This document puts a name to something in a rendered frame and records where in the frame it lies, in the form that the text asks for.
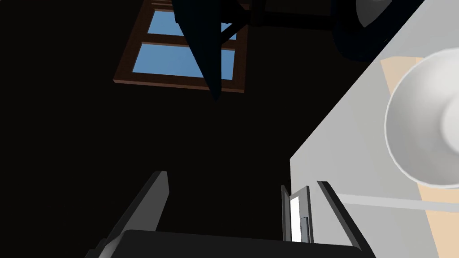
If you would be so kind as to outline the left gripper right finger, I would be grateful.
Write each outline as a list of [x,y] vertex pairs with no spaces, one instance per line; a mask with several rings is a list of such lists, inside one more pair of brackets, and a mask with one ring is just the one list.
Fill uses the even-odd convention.
[[317,181],[317,183],[349,238],[351,245],[357,248],[370,248],[370,245],[349,215],[330,183],[326,181]]

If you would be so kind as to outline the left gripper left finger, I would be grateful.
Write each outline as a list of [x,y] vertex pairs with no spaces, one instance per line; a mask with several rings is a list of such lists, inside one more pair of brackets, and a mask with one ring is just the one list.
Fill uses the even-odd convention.
[[155,231],[168,196],[167,172],[154,172],[102,242],[102,247],[104,248],[122,232],[130,229]]

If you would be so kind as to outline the grey framed white door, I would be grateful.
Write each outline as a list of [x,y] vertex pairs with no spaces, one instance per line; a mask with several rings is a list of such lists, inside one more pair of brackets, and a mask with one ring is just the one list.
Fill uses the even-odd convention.
[[309,186],[289,195],[281,186],[282,240],[313,243],[312,211]]

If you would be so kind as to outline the beige flat board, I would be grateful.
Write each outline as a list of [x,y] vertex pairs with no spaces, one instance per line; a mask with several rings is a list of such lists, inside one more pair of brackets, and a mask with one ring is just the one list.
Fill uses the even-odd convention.
[[[422,58],[393,56],[381,60],[390,94],[398,82]],[[417,184],[422,201],[459,206],[459,189],[436,189]],[[439,258],[459,258],[459,211],[425,211]]]

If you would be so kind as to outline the white bowl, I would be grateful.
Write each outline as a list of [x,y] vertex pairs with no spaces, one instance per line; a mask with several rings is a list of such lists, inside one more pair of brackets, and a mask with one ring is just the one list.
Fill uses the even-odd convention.
[[401,77],[386,108],[384,135],[407,178],[459,189],[459,47],[421,59]]

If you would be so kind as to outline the brown framed window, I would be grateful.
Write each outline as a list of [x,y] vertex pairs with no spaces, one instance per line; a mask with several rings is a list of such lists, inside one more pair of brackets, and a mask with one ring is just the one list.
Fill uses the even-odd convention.
[[[221,48],[223,92],[245,91],[248,27]],[[171,0],[143,0],[113,81],[207,90],[208,86],[179,25]]]

